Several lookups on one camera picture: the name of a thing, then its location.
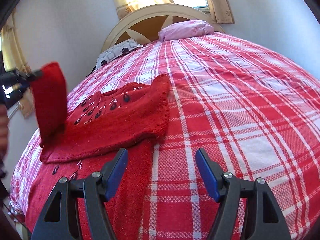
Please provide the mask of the red knitted sweater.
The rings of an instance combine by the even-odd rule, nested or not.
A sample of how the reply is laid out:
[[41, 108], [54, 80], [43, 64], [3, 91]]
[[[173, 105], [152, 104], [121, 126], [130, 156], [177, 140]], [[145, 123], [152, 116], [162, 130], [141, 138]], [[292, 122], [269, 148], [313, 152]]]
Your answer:
[[128, 162], [121, 181], [113, 181], [104, 204], [117, 239], [137, 239], [143, 200], [152, 169], [153, 148], [169, 124], [169, 77], [150, 85], [123, 87], [82, 99], [67, 111], [66, 82], [56, 62], [42, 67], [31, 83], [40, 128], [41, 168], [32, 183], [25, 222], [34, 230], [44, 204], [61, 177], [89, 177], [125, 148]]

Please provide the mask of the red white plaid bedspread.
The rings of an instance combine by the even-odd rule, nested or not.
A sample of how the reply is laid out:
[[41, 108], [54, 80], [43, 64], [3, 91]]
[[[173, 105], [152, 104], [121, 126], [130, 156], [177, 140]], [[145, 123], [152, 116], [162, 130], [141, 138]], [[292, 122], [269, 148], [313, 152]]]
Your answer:
[[[319, 218], [319, 81], [293, 61], [216, 33], [152, 42], [95, 71], [68, 95], [68, 112], [95, 92], [169, 77], [169, 124], [153, 148], [137, 239], [205, 239], [218, 205], [195, 153], [238, 178], [264, 178], [292, 239]], [[14, 170], [10, 203], [25, 220], [41, 168], [35, 132]]]

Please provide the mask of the grey patterned pillow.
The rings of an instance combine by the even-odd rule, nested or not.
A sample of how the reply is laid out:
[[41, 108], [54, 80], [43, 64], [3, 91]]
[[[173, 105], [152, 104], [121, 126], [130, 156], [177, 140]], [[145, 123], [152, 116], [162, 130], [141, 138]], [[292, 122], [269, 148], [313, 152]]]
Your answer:
[[95, 70], [98, 70], [104, 65], [110, 63], [111, 61], [119, 57], [125, 56], [139, 48], [143, 48], [143, 45], [139, 44], [136, 40], [132, 38], [120, 42], [119, 44], [115, 44], [114, 46], [103, 51], [98, 56], [96, 60]]

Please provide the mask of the cream wooden headboard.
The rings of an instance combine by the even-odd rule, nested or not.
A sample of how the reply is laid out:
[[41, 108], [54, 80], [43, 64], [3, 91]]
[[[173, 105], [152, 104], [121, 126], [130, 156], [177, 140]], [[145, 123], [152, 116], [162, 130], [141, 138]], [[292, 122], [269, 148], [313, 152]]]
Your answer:
[[129, 38], [146, 45], [158, 40], [158, 32], [163, 28], [188, 20], [204, 20], [211, 24], [215, 31], [225, 32], [200, 10], [179, 4], [156, 4], [138, 9], [122, 18], [109, 33], [101, 50], [105, 51]]

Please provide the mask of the pink pillow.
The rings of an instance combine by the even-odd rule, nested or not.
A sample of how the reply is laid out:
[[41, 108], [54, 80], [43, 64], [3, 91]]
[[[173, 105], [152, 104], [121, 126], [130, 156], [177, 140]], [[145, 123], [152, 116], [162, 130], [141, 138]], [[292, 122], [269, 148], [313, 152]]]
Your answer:
[[214, 27], [203, 20], [173, 23], [158, 32], [160, 41], [179, 40], [214, 34]]

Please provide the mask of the beige curtain right of window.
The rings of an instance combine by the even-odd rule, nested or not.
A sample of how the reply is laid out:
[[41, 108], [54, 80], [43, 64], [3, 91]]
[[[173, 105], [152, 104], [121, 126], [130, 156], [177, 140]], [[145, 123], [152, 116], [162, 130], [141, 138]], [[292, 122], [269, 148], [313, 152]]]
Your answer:
[[234, 17], [228, 0], [207, 0], [210, 16], [214, 23], [234, 24]]

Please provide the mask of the beige curtain on left wall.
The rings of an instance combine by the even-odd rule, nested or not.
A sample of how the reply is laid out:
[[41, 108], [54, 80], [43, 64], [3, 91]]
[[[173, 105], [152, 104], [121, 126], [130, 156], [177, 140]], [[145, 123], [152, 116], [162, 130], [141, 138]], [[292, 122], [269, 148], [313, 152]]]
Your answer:
[[[24, 73], [29, 73], [31, 72], [31, 68], [23, 55], [17, 36], [15, 12], [16, 9], [12, 11], [1, 29], [1, 48], [3, 51], [4, 69], [7, 71], [17, 69]], [[33, 114], [34, 102], [29, 88], [18, 102], [18, 108], [25, 119]]]

